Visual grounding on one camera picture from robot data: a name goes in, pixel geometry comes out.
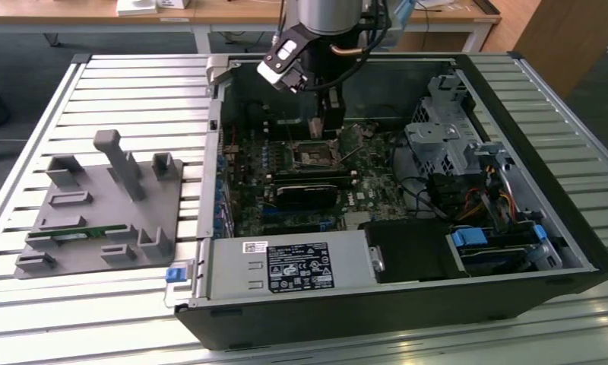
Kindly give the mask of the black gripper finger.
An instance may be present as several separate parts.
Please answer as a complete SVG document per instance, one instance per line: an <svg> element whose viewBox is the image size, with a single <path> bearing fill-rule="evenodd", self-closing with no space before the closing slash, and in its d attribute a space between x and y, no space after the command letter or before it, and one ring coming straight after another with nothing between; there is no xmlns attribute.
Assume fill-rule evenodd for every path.
<svg viewBox="0 0 608 365"><path fill-rule="evenodd" d="M326 132L342 128L344 114L346 102L342 93L322 93L319 95L319 116Z"/></svg>

